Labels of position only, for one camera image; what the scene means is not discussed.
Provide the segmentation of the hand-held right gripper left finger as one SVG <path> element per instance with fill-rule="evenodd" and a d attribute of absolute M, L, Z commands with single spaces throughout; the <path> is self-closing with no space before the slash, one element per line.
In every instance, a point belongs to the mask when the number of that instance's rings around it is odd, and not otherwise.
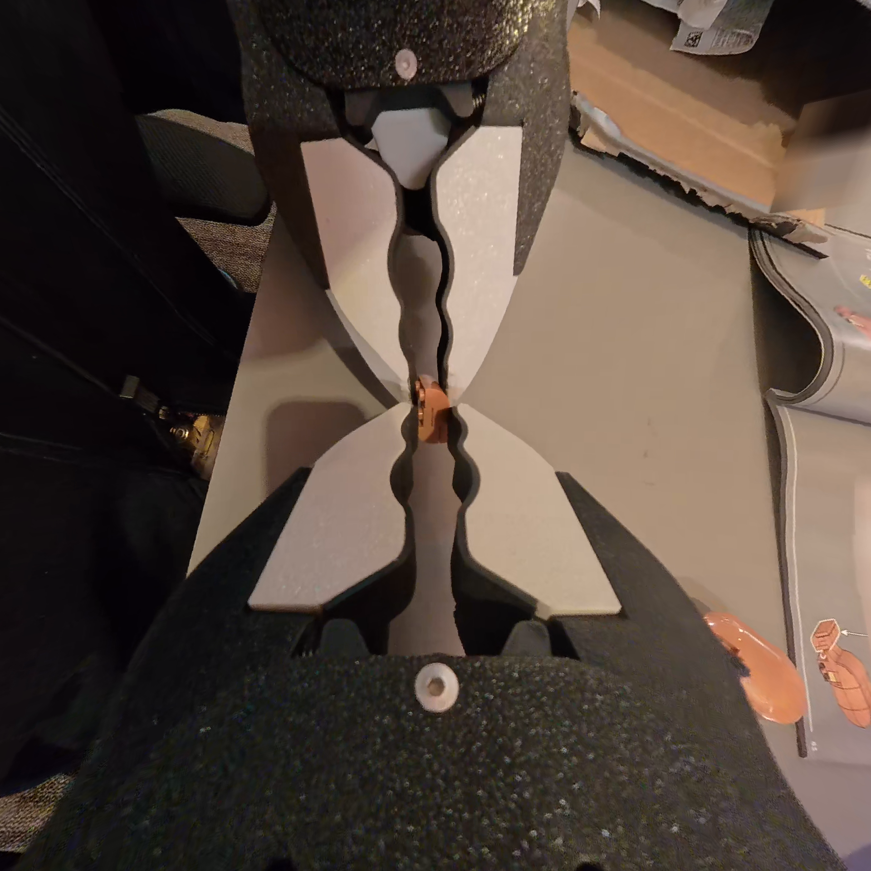
<path fill-rule="evenodd" d="M 250 608 L 318 613 L 401 565 L 414 543 L 408 498 L 416 411 L 395 405 L 313 465 L 259 576 Z"/>

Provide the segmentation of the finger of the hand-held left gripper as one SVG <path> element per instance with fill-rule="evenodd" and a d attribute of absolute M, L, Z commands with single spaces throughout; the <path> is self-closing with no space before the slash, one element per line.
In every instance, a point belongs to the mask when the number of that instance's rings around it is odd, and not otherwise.
<path fill-rule="evenodd" d="M 408 398 L 401 303 L 390 274 L 401 204 L 396 178 L 370 150 L 342 137 L 303 143 L 301 155 L 328 299 L 376 378 L 392 397 Z"/>
<path fill-rule="evenodd" d="M 435 169 L 436 224 L 449 252 L 441 303 L 448 328 L 443 380 L 449 398 L 460 398 L 473 381 L 517 284 L 523 136 L 520 126 L 474 128 Z"/>

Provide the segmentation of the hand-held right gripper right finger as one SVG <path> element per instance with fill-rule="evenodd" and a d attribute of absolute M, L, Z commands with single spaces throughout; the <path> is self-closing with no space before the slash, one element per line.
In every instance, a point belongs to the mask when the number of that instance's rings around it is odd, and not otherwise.
<path fill-rule="evenodd" d="M 460 539 L 472 568 L 536 617 L 618 614 L 617 594 L 550 463 L 470 405 L 455 412 L 456 447 L 471 466 Z"/>

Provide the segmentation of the small brown brick plate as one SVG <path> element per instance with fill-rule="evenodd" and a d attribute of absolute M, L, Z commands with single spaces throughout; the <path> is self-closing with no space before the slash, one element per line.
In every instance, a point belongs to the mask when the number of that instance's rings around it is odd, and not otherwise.
<path fill-rule="evenodd" d="M 418 441 L 447 443 L 452 417 L 450 398 L 439 382 L 430 376 L 420 376 L 416 380 L 415 394 Z"/>

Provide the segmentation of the round brown brick assembly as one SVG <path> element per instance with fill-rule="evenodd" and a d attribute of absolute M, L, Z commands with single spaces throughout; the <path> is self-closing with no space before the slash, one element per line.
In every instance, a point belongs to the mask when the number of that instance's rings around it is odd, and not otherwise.
<path fill-rule="evenodd" d="M 804 684 L 789 656 L 725 612 L 707 612 L 703 619 L 731 659 L 751 708 L 763 719 L 794 724 L 807 713 Z"/>

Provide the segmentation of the grey desk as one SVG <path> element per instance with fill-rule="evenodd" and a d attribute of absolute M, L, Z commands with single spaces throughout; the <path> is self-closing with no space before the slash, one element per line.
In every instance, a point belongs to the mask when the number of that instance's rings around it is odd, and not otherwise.
<path fill-rule="evenodd" d="M 570 473 L 691 597 L 785 648 L 763 292 L 743 227 L 568 143 L 463 400 Z M 250 324 L 191 567 L 384 409 L 280 220 Z"/>

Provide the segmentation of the black office chair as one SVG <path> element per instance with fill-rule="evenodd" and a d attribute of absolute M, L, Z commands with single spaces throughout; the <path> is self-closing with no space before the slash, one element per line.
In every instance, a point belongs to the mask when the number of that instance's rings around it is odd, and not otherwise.
<path fill-rule="evenodd" d="M 255 293 L 276 208 L 247 127 L 182 110 L 139 115 L 136 122 L 176 220 L 213 266 Z"/>

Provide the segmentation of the cardboard box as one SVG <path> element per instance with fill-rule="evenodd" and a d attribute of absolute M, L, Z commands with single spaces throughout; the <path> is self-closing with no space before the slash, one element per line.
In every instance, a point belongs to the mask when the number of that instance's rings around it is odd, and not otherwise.
<path fill-rule="evenodd" d="M 625 157 L 705 206 L 823 253 L 824 208 L 775 211 L 778 180 L 803 99 L 756 50 L 686 53 L 705 32 L 648 2 L 579 2 L 568 29 L 581 144 Z"/>

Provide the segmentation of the grey instruction booklet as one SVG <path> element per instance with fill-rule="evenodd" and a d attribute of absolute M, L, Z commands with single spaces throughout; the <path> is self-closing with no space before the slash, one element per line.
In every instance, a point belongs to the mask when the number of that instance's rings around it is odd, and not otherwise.
<path fill-rule="evenodd" d="M 823 254 L 759 230 L 748 242 L 765 302 L 788 650 L 807 703 L 799 752 L 867 767 L 869 236 L 833 228 Z"/>

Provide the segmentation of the clear plastic bag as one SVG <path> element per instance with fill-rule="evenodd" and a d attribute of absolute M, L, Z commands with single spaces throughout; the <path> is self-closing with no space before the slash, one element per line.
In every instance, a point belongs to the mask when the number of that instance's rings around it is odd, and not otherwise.
<path fill-rule="evenodd" d="M 670 50 L 696 56 L 733 56 L 756 44 L 773 1 L 678 1 L 680 27 Z"/>

